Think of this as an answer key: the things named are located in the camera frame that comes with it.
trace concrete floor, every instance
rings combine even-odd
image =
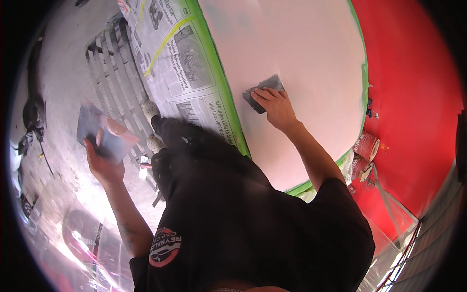
[[[61,229],[64,216],[76,204],[81,204],[100,222],[116,224],[102,186],[89,171],[85,149],[76,139],[76,130],[82,98],[100,107],[86,63],[85,45],[119,12],[115,0],[91,0],[83,7],[75,7],[75,2],[64,1],[52,14],[39,59],[39,91],[46,102],[47,115],[42,145],[54,176],[44,158],[39,157],[42,151],[37,140],[21,164],[23,191],[30,200],[38,195],[44,206],[40,225],[50,243],[72,259],[73,255],[61,238]],[[21,115],[27,99],[26,85],[27,75],[23,73],[13,111],[11,140],[14,143],[25,131]],[[145,180],[138,178],[138,170],[128,156],[124,164],[125,185],[155,232],[165,203],[152,207],[155,192]]]

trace newspaper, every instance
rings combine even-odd
[[[225,77],[222,72],[213,71],[212,64],[219,62],[218,56],[206,52],[213,43],[201,31],[205,23],[196,2],[117,3],[131,29],[135,59],[162,116],[214,130],[226,142],[247,149],[238,117],[229,110],[233,102]]]

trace person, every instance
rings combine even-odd
[[[123,184],[123,163],[110,165],[85,143],[132,257],[135,291],[355,291],[365,276],[375,244],[336,163],[295,117],[285,91],[251,94],[299,152],[318,191],[311,203],[275,190],[220,137],[162,118],[146,102],[164,143],[148,139],[166,199],[154,235]]]

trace sanding block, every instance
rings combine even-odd
[[[251,92],[255,90],[255,88],[263,89],[263,87],[274,88],[276,90],[284,90],[279,76],[277,74],[274,74],[268,79],[261,81],[257,86],[251,87],[250,89],[247,89],[244,92],[242,92],[241,96],[243,97],[243,99],[246,100],[247,103],[259,114],[265,113],[266,110],[251,97]]]

